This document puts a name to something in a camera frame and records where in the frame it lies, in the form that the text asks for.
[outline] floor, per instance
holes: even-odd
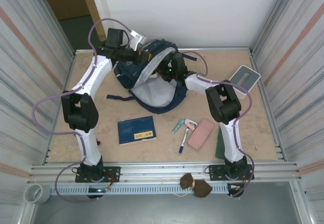
[[[288,182],[251,183],[240,199],[212,194],[104,196],[99,202],[71,204],[57,196],[37,205],[32,224],[299,224]]]
[[[91,49],[88,44],[88,33],[91,26],[93,26],[90,15],[59,20],[59,23],[74,50]],[[100,45],[99,37],[95,30],[92,33],[91,42],[95,47]]]
[[[247,51],[203,51],[202,55],[208,62],[208,78],[214,80],[229,79],[241,65],[251,66]],[[91,53],[79,53],[69,83],[71,89],[82,77],[92,59]],[[186,61],[189,70],[203,72],[204,63]],[[114,73],[109,73],[98,89],[95,104],[99,111],[97,138],[101,141],[99,151],[104,161],[212,161],[215,160],[218,125],[212,119],[206,97],[193,91],[188,91],[185,100],[172,111],[153,115],[142,108],[135,101],[115,101],[106,99],[106,95],[127,97],[129,94],[117,81]],[[240,120],[239,130],[243,149],[255,160],[276,160],[274,143],[260,97],[258,87],[251,91],[253,106],[250,112]],[[242,110],[248,106],[248,98],[241,101]],[[157,139],[119,146],[117,122],[153,115]],[[214,130],[200,150],[190,146],[184,147],[179,154],[179,147],[184,135],[185,127],[172,134],[173,128],[181,119],[190,118],[200,122],[202,118],[215,123]],[[57,132],[70,131],[64,122],[62,114],[59,116]],[[54,136],[49,154],[49,162],[79,161],[81,154],[74,136]]]

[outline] orange stripe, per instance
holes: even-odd
[[[298,38],[295,40],[295,42],[291,45],[291,47],[288,49],[288,51],[285,53],[285,55],[282,57],[282,59],[279,61],[279,63],[276,65],[274,70],[271,72],[269,77],[264,81],[264,85],[267,86],[269,84],[269,81],[272,79],[272,77],[278,72],[280,67],[284,64],[284,62],[289,58],[291,53],[294,51],[294,49],[298,46],[298,44],[305,38],[305,36],[309,33],[311,28],[317,23],[317,21],[320,19],[322,14],[324,13],[324,3],[319,7],[319,9],[316,11],[316,13],[313,15],[313,17],[310,19],[310,21],[307,23],[305,28],[302,30]]]
[[[0,172],[4,172],[10,175],[29,178],[29,172],[23,171],[21,169],[0,163]]]
[[[28,42],[28,40],[23,36],[23,34],[19,31],[19,29],[15,26],[9,16],[5,13],[5,11],[0,7],[0,16],[2,20],[6,23],[6,25],[10,28],[10,30],[16,35],[16,37],[20,40],[22,45],[28,50],[28,52],[38,61],[38,63],[42,66],[42,68],[48,73],[50,78],[55,82],[55,84],[62,89],[63,85],[59,81],[58,78],[51,72],[51,70],[44,63],[42,58],[36,52],[36,50],[32,47],[32,45]]]
[[[299,173],[301,175],[304,175],[321,169],[324,169],[324,160],[320,160],[318,162],[314,162],[312,164],[299,168]]]

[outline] blue notebook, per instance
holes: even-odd
[[[143,117],[118,122],[119,145],[156,139],[153,117]]]

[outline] pen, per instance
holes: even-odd
[[[182,153],[182,150],[183,150],[183,147],[184,147],[184,143],[186,142],[186,138],[187,138],[188,133],[189,133],[189,128],[187,127],[187,128],[186,128],[186,132],[184,133],[183,140],[182,140],[182,142],[181,142],[180,149],[179,149],[179,153],[180,153],[180,154]]]
[[[172,133],[176,133],[178,131],[178,129],[180,129],[180,127],[184,124],[184,119],[182,119],[178,125],[174,128],[174,130],[172,131]]]

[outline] backpack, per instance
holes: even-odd
[[[132,96],[123,98],[107,95],[107,98],[122,101],[136,100],[148,111],[154,114],[164,114],[183,101],[187,88],[179,86],[175,80],[167,82],[159,75],[153,78],[151,75],[168,54],[178,53],[178,48],[174,43],[165,40],[153,40],[141,49],[152,54],[149,62],[139,65],[132,62],[119,62],[114,69],[116,78]],[[196,60],[185,54],[182,56]]]

